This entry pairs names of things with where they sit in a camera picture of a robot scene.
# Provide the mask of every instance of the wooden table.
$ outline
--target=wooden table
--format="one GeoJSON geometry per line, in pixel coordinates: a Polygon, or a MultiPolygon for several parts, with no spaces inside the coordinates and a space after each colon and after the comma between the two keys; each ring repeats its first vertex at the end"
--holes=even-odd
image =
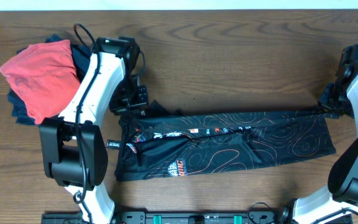
{"type": "MultiPolygon", "coordinates": [[[[51,34],[78,42],[75,22],[95,37],[135,37],[146,55],[150,100],[187,114],[315,105],[334,80],[341,50],[358,43],[358,11],[0,12],[0,66],[51,34]]],[[[0,74],[0,223],[78,210],[46,178],[38,127],[15,123],[8,90],[0,74]]],[[[120,139],[118,119],[106,113],[105,141],[120,139]]],[[[337,154],[267,169],[116,182],[117,151],[108,151],[106,186],[118,205],[150,211],[247,210],[254,202],[280,208],[324,186],[355,140],[354,120],[327,123],[337,154]]]]}

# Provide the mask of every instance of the black cable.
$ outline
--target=black cable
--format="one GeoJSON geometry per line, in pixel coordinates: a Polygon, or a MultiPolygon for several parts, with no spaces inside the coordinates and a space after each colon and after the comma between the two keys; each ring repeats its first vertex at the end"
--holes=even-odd
{"type": "Polygon", "coordinates": [[[273,221],[268,222],[268,223],[266,223],[266,224],[272,224],[272,223],[274,223],[274,222],[276,221],[276,219],[277,219],[277,214],[276,214],[276,213],[274,212],[274,210],[273,210],[272,208],[270,208],[270,206],[268,206],[265,202],[257,202],[257,203],[255,203],[255,204],[251,205],[251,207],[250,207],[250,208],[248,209],[248,211],[247,211],[247,218],[248,218],[249,221],[251,221],[253,224],[259,224],[259,223],[256,223],[256,222],[254,221],[254,218],[251,218],[251,217],[249,216],[249,213],[251,212],[251,210],[252,210],[256,205],[266,205],[266,206],[268,207],[268,209],[269,209],[271,212],[274,213],[273,221]]]}
{"type": "MultiPolygon", "coordinates": [[[[84,46],[86,46],[86,44],[83,42],[82,38],[77,33],[77,29],[76,29],[77,26],[81,27],[86,32],[86,34],[90,37],[90,39],[92,40],[92,44],[93,44],[93,46],[95,46],[94,49],[96,51],[96,56],[98,58],[96,69],[94,70],[93,77],[92,77],[91,81],[89,82],[89,85],[86,87],[86,89],[85,89],[85,91],[84,91],[84,93],[83,93],[83,95],[82,95],[82,97],[80,99],[80,102],[78,103],[78,106],[76,107],[75,124],[74,124],[75,136],[77,138],[77,146],[78,146],[78,150],[80,152],[80,162],[81,162],[82,171],[83,171],[83,191],[82,191],[82,193],[80,191],[75,193],[74,196],[73,196],[73,200],[77,204],[82,203],[84,208],[86,208],[86,205],[84,203],[84,199],[85,199],[85,195],[86,195],[86,188],[88,186],[88,170],[86,168],[84,150],[82,148],[82,143],[81,143],[81,132],[80,132],[80,128],[79,128],[79,123],[80,123],[80,114],[82,113],[81,109],[82,109],[83,103],[85,101],[86,95],[90,91],[90,89],[92,87],[92,84],[96,80],[96,77],[98,76],[98,73],[99,73],[99,70],[100,70],[100,52],[99,52],[99,47],[97,46],[96,41],[94,40],[94,38],[93,38],[92,34],[90,33],[90,31],[84,25],[77,23],[77,24],[74,24],[73,28],[74,28],[74,33],[77,36],[77,38],[80,40],[80,42],[84,46]]],[[[89,212],[89,210],[86,211],[86,212],[88,212],[90,223],[92,223],[91,222],[92,221],[91,213],[89,212]]]]}
{"type": "Polygon", "coordinates": [[[84,207],[85,211],[86,211],[87,214],[88,214],[89,223],[90,223],[90,224],[93,224],[91,211],[88,209],[88,206],[86,206],[85,202],[82,202],[81,204],[82,204],[82,206],[84,207]]]}
{"type": "Polygon", "coordinates": [[[78,219],[78,218],[66,218],[66,219],[63,220],[63,224],[66,224],[66,222],[68,222],[68,224],[72,224],[70,222],[70,220],[74,220],[74,219],[78,219]]]}
{"type": "Polygon", "coordinates": [[[324,220],[327,220],[327,219],[329,219],[329,218],[335,217],[335,216],[337,216],[337,215],[339,215],[339,214],[345,214],[346,212],[351,212],[351,213],[353,213],[353,214],[355,214],[355,215],[358,216],[358,212],[356,212],[355,210],[352,210],[352,209],[350,209],[350,208],[342,208],[342,209],[340,209],[340,210],[338,210],[338,211],[336,211],[336,212],[332,212],[331,214],[324,216],[323,218],[317,219],[317,220],[314,221],[312,224],[320,223],[320,222],[322,222],[322,221],[324,221],[324,220]]]}

